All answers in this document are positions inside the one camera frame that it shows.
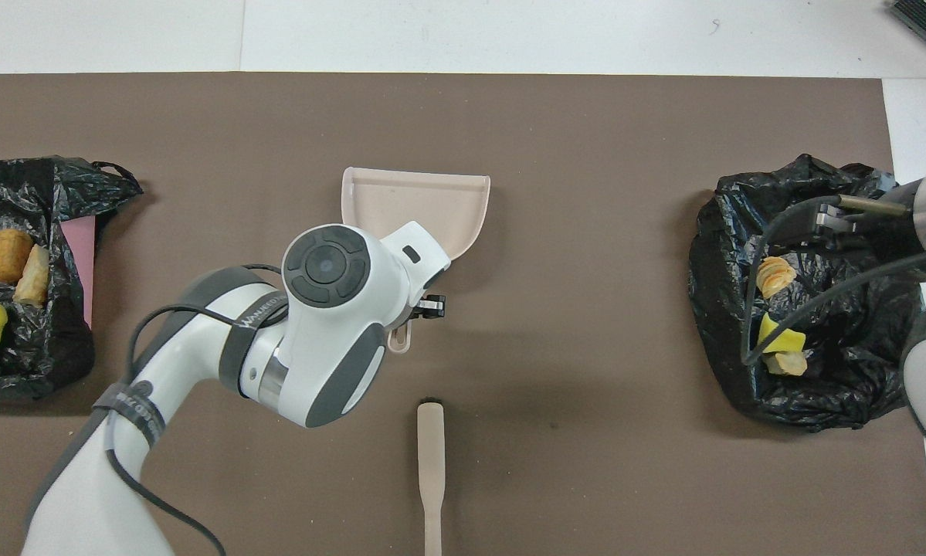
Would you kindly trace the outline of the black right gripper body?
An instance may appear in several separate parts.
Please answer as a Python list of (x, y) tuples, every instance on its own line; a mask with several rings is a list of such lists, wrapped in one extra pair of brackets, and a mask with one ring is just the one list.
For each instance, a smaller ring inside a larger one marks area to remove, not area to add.
[(904, 207), (900, 215), (868, 212), (868, 243), (879, 264), (895, 263), (926, 251), (914, 226), (912, 204)]

